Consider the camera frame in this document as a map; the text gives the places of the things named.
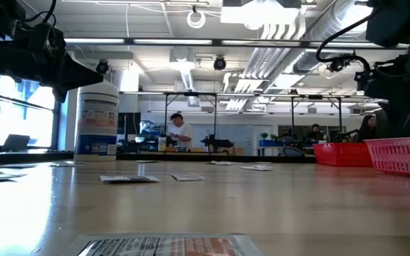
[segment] white container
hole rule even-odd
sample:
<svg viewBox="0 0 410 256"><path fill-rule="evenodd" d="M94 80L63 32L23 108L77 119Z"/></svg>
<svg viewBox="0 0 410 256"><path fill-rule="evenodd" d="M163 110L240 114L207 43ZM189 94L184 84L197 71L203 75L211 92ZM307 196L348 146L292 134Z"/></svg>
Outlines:
<svg viewBox="0 0 410 256"><path fill-rule="evenodd" d="M116 160L118 102L118 89L106 81L78 90L76 161Z"/></svg>
<svg viewBox="0 0 410 256"><path fill-rule="evenodd" d="M159 137L157 139L157 151L163 152L166 149L167 138L166 137Z"/></svg>

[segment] man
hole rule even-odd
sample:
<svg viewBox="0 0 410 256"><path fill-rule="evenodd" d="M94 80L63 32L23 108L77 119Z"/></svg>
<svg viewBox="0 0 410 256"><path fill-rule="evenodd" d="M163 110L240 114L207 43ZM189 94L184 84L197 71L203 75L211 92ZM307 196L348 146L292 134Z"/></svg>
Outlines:
<svg viewBox="0 0 410 256"><path fill-rule="evenodd" d="M179 113L173 114L170 117L170 121L172 121L174 126L169 128L169 136L177 141L177 146L185 147L186 149L192 148L192 138L194 136L192 126L185 123L183 116Z"/></svg>
<svg viewBox="0 0 410 256"><path fill-rule="evenodd" d="M311 132L308 132L306 137L311 140L319 141L324 139L324 134L320 131L320 126L318 124L313 124Z"/></svg>

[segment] white shirt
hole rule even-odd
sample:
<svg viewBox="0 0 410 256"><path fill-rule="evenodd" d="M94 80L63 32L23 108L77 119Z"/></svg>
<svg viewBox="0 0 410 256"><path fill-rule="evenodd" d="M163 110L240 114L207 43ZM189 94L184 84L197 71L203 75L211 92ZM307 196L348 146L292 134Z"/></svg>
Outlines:
<svg viewBox="0 0 410 256"><path fill-rule="evenodd" d="M177 147L186 147L187 149L192 148L192 139L194 137L194 131L191 125L187 123L183 123L180 127L172 125L169 127L169 132L191 138L191 140L188 142L183 142L178 138L173 138L177 141Z"/></svg>

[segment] red basket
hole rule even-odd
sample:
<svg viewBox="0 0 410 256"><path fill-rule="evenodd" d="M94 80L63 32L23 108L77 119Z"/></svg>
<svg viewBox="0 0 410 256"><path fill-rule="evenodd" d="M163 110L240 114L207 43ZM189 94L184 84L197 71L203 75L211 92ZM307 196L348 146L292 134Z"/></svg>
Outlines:
<svg viewBox="0 0 410 256"><path fill-rule="evenodd" d="M319 164L348 167L373 166L365 143L329 143L313 146Z"/></svg>
<svg viewBox="0 0 410 256"><path fill-rule="evenodd" d="M365 141L378 171L410 175L410 138Z"/></svg>

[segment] laptop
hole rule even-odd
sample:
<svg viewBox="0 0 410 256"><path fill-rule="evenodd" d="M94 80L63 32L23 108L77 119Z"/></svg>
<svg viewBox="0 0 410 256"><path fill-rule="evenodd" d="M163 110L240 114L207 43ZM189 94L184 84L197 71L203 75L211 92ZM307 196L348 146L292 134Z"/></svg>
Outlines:
<svg viewBox="0 0 410 256"><path fill-rule="evenodd" d="M4 142L4 151L22 151L26 150L30 136L9 134Z"/></svg>

